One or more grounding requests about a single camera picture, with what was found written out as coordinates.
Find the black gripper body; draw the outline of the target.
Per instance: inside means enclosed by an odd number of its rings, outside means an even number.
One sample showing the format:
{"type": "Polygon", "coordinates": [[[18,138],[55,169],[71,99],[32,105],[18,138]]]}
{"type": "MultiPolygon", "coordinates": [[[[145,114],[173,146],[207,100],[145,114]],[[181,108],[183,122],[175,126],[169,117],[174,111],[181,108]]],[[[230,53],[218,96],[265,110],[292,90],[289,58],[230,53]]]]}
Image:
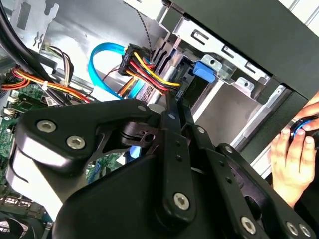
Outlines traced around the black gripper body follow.
{"type": "Polygon", "coordinates": [[[164,225],[157,217],[161,173],[155,157],[123,166],[75,192],[60,209],[54,239],[247,239],[233,228],[214,184],[191,170],[196,216],[185,227],[164,225]]]}

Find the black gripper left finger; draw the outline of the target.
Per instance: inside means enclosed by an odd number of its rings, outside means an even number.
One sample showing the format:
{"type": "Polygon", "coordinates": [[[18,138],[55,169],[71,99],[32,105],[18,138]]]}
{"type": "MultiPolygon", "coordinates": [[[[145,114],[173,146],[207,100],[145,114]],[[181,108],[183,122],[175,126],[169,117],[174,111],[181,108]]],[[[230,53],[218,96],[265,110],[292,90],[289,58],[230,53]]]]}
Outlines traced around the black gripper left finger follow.
{"type": "Polygon", "coordinates": [[[166,103],[162,113],[136,99],[29,110],[17,123],[6,178],[56,220],[67,199],[90,185],[90,162],[139,146],[136,160],[151,156],[159,163],[158,219],[185,226],[196,215],[190,156],[178,103],[172,95],[166,103]]]}

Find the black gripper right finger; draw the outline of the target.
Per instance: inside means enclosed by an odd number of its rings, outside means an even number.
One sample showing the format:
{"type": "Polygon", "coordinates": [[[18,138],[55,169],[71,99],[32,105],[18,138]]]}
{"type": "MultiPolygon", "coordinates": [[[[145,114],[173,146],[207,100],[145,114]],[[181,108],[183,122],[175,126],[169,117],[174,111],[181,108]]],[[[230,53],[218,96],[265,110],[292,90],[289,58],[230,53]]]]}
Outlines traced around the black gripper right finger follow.
{"type": "Polygon", "coordinates": [[[183,239],[314,239],[315,232],[227,144],[213,146],[179,102],[182,134],[189,141],[197,214],[183,239]]]}

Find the person's left hand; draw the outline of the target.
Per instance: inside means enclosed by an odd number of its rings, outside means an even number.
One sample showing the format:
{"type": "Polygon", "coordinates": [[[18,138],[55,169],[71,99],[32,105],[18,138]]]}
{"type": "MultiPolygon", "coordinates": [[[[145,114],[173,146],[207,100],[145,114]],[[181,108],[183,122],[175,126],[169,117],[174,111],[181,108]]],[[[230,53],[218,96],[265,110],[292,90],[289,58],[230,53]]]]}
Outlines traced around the person's left hand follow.
{"type": "Polygon", "coordinates": [[[292,142],[285,128],[271,143],[272,184],[277,194],[293,208],[315,177],[315,142],[299,129],[292,142]]]}

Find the person's right hand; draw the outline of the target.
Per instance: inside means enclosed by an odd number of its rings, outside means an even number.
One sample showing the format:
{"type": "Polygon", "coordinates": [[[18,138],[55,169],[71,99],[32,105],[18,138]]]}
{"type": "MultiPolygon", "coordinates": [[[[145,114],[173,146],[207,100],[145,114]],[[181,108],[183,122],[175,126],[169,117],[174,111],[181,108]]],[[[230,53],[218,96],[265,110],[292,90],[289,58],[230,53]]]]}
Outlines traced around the person's right hand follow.
{"type": "MultiPolygon", "coordinates": [[[[308,117],[319,115],[319,93],[317,92],[311,100],[304,106],[301,116],[308,117]]],[[[319,119],[315,119],[303,126],[305,131],[317,130],[319,128],[319,119]]]]}

